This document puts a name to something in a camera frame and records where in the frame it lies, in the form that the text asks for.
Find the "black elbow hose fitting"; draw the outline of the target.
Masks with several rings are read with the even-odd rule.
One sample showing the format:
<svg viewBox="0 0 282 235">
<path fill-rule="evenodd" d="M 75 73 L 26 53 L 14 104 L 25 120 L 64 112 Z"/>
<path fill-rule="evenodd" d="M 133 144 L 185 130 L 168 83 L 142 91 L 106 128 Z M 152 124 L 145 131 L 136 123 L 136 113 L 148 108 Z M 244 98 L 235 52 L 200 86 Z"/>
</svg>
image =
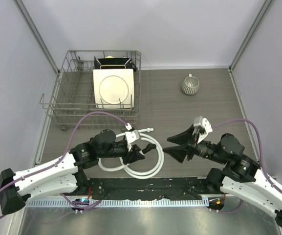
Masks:
<svg viewBox="0 0 282 235">
<path fill-rule="evenodd" d="M 151 150 L 156 149 L 156 144 L 149 143 L 144 149 L 142 149 L 143 154 L 150 152 Z"/>
</svg>

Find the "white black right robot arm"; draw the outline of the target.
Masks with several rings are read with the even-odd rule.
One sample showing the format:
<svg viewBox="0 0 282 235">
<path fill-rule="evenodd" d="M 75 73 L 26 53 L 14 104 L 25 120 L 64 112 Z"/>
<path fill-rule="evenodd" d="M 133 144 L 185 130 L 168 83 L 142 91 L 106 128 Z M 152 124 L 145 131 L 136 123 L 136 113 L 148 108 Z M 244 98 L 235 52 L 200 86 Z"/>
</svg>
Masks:
<svg viewBox="0 0 282 235">
<path fill-rule="evenodd" d="M 169 137 L 167 141 L 174 146 L 163 148 L 163 152 L 180 163 L 199 156 L 223 165 L 223 169 L 210 170 L 204 186 L 212 193 L 220 191 L 256 206 L 282 228 L 282 186 L 270 178 L 261 164 L 243 153 L 244 146 L 234 135 L 222 135 L 217 144 L 205 141 L 212 130 L 207 119 L 198 121 Z"/>
</svg>

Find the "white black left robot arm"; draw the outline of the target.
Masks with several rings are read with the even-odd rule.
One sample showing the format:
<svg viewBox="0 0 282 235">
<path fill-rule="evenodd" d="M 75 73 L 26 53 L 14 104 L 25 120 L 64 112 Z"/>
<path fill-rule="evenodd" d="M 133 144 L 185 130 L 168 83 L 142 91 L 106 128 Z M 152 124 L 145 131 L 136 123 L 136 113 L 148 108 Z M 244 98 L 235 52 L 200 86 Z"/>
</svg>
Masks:
<svg viewBox="0 0 282 235">
<path fill-rule="evenodd" d="M 123 139 L 105 129 L 89 141 L 70 149 L 64 157 L 24 171 L 14 172 L 8 168 L 0 173 L 0 207 L 2 215 L 15 213 L 26 203 L 49 193 L 71 193 L 83 191 L 87 185 L 84 170 L 94 167 L 101 158 L 121 158 L 123 164 L 143 160 L 152 150 L 153 144 L 141 149 L 136 142 L 140 134 L 128 131 Z"/>
</svg>

